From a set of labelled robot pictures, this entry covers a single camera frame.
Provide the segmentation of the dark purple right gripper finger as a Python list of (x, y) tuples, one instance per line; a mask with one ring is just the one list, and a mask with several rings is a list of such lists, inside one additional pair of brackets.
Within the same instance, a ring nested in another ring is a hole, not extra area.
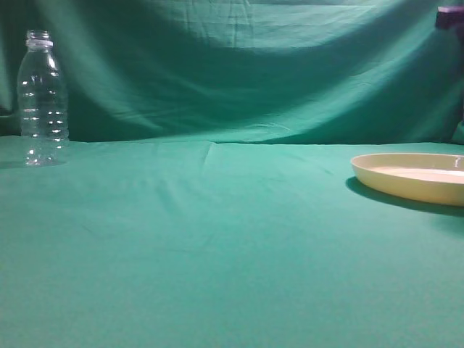
[(449, 30), (458, 26), (463, 26), (463, 23), (463, 6), (443, 6), (437, 8), (435, 28)]

